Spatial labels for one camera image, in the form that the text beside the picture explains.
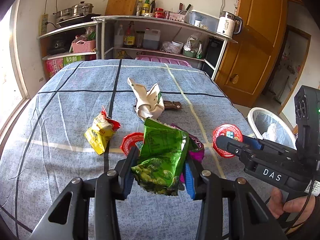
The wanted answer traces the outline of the right hand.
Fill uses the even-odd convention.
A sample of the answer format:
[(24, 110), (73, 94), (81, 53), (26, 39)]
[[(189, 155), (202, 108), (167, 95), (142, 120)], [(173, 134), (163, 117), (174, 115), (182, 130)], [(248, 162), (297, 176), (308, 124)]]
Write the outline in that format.
[[(267, 204), (267, 207), (276, 219), (278, 219), (285, 212), (299, 213), (302, 210), (307, 199), (307, 197), (299, 197), (283, 203), (282, 198), (283, 195), (280, 189), (274, 187), (271, 191), (270, 200)], [(307, 206), (298, 219), (300, 223), (306, 221), (311, 216), (315, 208), (315, 204), (316, 198), (315, 196), (311, 196)]]

